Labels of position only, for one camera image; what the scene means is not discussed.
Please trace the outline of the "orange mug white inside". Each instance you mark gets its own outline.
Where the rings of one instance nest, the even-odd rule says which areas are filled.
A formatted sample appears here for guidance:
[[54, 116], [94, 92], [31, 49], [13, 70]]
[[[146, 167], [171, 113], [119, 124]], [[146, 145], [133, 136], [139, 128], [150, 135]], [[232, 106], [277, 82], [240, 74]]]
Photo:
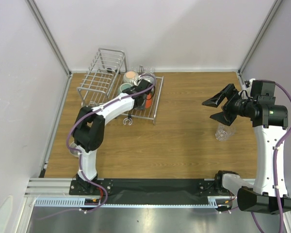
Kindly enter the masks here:
[[146, 100], [145, 100], [145, 108], [146, 108], [146, 109], [148, 109], [148, 108], [151, 107], [151, 105], [152, 105], [152, 98], [153, 98], [153, 95], [152, 95], [151, 93], [149, 93], [149, 94], [147, 95]]

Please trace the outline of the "clear faceted glass cup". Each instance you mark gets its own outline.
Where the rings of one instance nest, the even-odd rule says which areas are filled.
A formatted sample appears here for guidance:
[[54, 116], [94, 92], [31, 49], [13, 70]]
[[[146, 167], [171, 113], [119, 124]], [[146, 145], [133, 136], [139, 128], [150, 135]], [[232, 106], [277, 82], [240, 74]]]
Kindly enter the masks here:
[[227, 141], [236, 131], [236, 127], [231, 125], [227, 126], [222, 123], [218, 124], [215, 137], [219, 141]]

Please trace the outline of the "grey green ceramic mug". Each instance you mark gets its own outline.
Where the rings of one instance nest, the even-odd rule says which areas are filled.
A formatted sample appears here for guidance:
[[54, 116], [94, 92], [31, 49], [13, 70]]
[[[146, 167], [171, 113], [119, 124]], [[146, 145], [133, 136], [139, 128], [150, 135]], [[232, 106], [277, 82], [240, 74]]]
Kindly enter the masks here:
[[117, 94], [119, 95], [122, 93], [125, 89], [131, 88], [133, 85], [131, 83], [123, 83], [118, 87]]

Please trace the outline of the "white ribbed ceramic mug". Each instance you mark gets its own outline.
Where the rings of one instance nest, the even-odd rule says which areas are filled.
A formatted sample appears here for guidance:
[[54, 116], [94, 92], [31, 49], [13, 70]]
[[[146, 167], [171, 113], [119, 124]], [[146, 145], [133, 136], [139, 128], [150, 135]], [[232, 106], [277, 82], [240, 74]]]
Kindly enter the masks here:
[[123, 75], [122, 82], [136, 85], [138, 83], [139, 75], [135, 71], [128, 71]]

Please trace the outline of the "beige brown steel tumbler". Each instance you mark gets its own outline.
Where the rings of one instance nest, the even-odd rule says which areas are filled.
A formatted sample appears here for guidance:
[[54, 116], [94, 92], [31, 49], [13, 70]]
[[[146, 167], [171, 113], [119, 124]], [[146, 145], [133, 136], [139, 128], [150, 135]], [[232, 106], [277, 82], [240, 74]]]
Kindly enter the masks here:
[[71, 155], [73, 155], [74, 157], [78, 158], [79, 157], [79, 151], [77, 150], [77, 145], [72, 142], [70, 145], [69, 145], [69, 152]]

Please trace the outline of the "large teal glazed mug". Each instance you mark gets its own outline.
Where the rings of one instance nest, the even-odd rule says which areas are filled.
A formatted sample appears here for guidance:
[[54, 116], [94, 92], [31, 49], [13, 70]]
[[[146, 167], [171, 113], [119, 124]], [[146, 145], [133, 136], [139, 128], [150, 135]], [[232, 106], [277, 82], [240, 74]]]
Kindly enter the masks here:
[[140, 76], [142, 79], [147, 80], [151, 84], [156, 84], [156, 76], [154, 73], [146, 72]]

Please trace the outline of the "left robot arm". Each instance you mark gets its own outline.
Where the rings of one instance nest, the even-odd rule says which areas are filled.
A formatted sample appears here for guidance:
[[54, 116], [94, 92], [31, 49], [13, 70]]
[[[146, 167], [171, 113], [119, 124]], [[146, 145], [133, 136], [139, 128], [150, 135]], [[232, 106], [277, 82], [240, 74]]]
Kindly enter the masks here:
[[137, 85], [126, 88], [102, 105], [80, 109], [66, 139], [69, 152], [79, 160], [76, 179], [70, 185], [71, 195], [92, 195], [97, 189], [101, 194], [108, 194], [104, 187], [96, 183], [97, 149], [103, 142], [105, 126], [122, 113], [142, 106], [154, 87], [150, 81], [141, 79]]

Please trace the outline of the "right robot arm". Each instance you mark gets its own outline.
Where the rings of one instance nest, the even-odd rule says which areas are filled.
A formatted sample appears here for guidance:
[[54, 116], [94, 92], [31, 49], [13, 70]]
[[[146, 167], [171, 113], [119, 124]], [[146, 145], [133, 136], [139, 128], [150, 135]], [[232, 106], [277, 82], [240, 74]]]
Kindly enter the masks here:
[[238, 91], [234, 84], [202, 104], [218, 107], [226, 99], [222, 111], [210, 116], [231, 126], [238, 116], [247, 117], [257, 139], [257, 176], [254, 184], [246, 182], [236, 172], [220, 170], [215, 175], [213, 189], [218, 195], [235, 194], [241, 211], [276, 215], [291, 211], [291, 198], [284, 179], [284, 136], [288, 131], [288, 110], [275, 104], [272, 81], [246, 81], [246, 89]]

